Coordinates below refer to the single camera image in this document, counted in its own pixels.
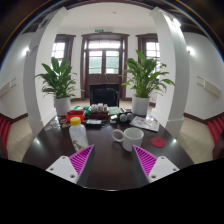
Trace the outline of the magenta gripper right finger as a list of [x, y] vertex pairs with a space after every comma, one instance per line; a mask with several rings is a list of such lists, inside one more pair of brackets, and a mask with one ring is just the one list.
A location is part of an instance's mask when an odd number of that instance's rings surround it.
[[149, 183], [155, 182], [179, 170], [167, 157], [156, 157], [149, 151], [134, 145], [132, 156], [137, 169], [141, 171], [141, 179]]

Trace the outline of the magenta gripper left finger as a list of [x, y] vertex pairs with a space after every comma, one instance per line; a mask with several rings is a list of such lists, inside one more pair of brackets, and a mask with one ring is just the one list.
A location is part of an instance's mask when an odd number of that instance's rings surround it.
[[71, 156], [59, 157], [47, 171], [74, 184], [85, 184], [94, 155], [95, 146], [90, 145]]

